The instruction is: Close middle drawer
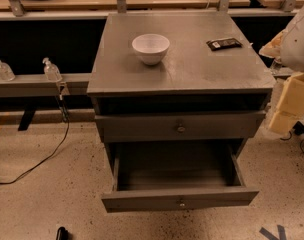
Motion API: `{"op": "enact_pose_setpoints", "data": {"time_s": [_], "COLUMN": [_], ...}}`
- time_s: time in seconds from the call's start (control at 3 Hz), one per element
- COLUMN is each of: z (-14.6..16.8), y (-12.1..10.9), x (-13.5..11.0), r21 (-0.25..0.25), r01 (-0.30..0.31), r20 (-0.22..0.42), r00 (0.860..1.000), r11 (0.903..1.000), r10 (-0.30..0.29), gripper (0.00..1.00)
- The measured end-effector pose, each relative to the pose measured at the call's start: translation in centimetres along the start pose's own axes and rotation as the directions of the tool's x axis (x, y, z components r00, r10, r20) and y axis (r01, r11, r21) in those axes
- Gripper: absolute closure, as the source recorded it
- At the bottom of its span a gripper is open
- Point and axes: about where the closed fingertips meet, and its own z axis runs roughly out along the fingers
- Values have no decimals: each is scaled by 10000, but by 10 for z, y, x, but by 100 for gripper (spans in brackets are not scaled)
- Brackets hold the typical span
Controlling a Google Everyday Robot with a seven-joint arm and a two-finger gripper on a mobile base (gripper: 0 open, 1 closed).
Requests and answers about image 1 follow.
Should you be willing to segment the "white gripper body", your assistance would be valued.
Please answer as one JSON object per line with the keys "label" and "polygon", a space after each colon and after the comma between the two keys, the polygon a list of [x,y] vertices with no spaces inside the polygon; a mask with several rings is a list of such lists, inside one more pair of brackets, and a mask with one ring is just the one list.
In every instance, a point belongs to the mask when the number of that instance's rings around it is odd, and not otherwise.
{"label": "white gripper body", "polygon": [[291,75],[283,82],[281,96],[276,104],[268,129],[285,135],[304,115],[304,73]]}

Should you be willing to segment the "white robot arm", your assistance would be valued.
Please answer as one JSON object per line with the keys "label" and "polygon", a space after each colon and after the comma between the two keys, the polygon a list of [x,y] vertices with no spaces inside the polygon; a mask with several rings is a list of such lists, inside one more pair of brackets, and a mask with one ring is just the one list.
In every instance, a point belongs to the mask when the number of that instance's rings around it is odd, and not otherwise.
{"label": "white robot arm", "polygon": [[293,74],[283,82],[279,99],[273,109],[268,129],[285,135],[304,115],[304,6],[259,54],[274,58],[290,68]]}

